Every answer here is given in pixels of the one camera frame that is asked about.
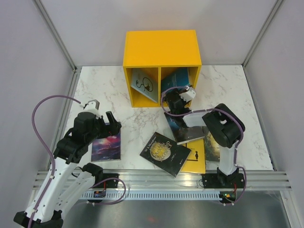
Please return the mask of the dark Wuthering Heights book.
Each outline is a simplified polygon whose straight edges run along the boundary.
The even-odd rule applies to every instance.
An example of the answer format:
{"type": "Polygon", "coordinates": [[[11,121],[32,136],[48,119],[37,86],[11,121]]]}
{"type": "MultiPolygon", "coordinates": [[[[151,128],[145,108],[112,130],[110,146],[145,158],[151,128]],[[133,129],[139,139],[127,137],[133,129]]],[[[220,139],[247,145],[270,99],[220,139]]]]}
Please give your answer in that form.
{"type": "Polygon", "coordinates": [[[201,127],[201,126],[194,126],[194,127],[178,126],[172,116],[170,116],[166,113],[164,113],[164,115],[165,115],[166,120],[169,124],[169,127],[172,131],[175,142],[178,145],[181,145],[184,143],[190,143],[192,141],[200,140],[205,137],[203,127],[201,127]]]}

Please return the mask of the blue 20000 Leagues book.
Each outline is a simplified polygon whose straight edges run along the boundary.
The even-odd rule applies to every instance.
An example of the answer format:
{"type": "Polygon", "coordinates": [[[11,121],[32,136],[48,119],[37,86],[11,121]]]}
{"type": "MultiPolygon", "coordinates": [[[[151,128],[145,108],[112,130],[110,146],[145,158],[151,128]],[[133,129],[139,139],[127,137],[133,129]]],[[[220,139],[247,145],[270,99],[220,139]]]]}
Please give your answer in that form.
{"type": "Polygon", "coordinates": [[[172,87],[189,85],[191,85],[189,69],[187,67],[178,68],[161,80],[161,93],[172,87]]]}

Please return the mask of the light blue cat book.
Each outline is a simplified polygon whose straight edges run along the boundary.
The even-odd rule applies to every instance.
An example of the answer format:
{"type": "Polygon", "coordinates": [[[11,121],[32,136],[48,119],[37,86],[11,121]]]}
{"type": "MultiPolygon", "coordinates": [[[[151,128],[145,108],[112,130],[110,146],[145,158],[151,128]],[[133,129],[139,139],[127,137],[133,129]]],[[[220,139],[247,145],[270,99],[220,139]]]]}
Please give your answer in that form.
{"type": "Polygon", "coordinates": [[[158,103],[158,84],[140,68],[132,69],[131,87],[151,101],[158,103]]]}

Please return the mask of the black Moon and Sixpence book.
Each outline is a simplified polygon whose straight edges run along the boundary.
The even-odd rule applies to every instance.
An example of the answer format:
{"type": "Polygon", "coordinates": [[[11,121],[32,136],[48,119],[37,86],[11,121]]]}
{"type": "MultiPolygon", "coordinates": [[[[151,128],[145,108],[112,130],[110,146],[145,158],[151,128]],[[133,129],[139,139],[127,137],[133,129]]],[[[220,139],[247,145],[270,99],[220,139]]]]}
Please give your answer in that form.
{"type": "Polygon", "coordinates": [[[191,149],[178,145],[162,134],[155,132],[140,153],[140,156],[176,177],[184,166],[191,149]]]}

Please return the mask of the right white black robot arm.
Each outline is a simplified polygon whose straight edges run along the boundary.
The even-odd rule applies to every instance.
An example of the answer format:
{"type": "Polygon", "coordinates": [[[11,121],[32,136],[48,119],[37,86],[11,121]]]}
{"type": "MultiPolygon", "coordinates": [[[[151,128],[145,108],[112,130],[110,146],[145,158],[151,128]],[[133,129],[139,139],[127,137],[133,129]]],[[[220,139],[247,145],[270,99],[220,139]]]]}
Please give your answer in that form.
{"type": "Polygon", "coordinates": [[[236,163],[238,146],[243,140],[245,125],[223,103],[214,108],[190,110],[186,105],[194,99],[196,91],[191,86],[171,87],[161,93],[161,107],[166,102],[169,111],[163,111],[179,127],[207,127],[219,145],[220,162],[216,174],[202,176],[205,188],[228,188],[245,179],[236,163]]]}

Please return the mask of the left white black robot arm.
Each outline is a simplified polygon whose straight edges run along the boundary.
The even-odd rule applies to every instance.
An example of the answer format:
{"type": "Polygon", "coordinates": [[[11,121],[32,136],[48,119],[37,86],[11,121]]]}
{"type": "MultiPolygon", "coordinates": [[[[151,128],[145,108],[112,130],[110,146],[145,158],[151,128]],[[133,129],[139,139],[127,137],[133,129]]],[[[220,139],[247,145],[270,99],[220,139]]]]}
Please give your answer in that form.
{"type": "Polygon", "coordinates": [[[96,139],[117,135],[121,124],[112,112],[106,112],[109,123],[92,112],[80,112],[74,125],[57,143],[52,166],[32,203],[25,211],[17,212],[14,222],[24,228],[60,228],[71,208],[80,197],[92,188],[104,187],[119,182],[117,176],[106,177],[103,168],[88,163],[67,188],[64,186],[72,172],[96,139]]]}

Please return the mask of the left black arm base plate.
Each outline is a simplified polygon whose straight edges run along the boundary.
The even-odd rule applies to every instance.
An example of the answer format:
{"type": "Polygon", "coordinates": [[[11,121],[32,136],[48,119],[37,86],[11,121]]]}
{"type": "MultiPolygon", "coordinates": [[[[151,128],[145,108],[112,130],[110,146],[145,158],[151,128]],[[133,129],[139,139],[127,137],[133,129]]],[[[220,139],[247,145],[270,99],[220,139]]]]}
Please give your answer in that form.
{"type": "Polygon", "coordinates": [[[105,180],[105,179],[107,179],[107,180],[105,182],[95,186],[95,188],[103,189],[103,190],[117,188],[119,181],[114,180],[114,178],[119,178],[119,174],[118,173],[105,173],[103,175],[102,180],[105,180]]]}

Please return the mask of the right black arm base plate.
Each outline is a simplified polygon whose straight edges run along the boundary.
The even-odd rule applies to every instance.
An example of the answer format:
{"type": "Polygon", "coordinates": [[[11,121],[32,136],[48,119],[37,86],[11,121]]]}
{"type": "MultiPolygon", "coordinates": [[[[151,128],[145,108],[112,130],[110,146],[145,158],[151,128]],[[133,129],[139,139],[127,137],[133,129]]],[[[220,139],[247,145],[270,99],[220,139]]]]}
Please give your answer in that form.
{"type": "Polygon", "coordinates": [[[219,175],[206,173],[202,175],[203,187],[206,189],[242,189],[245,186],[245,178],[242,173],[236,175],[219,175]]]}

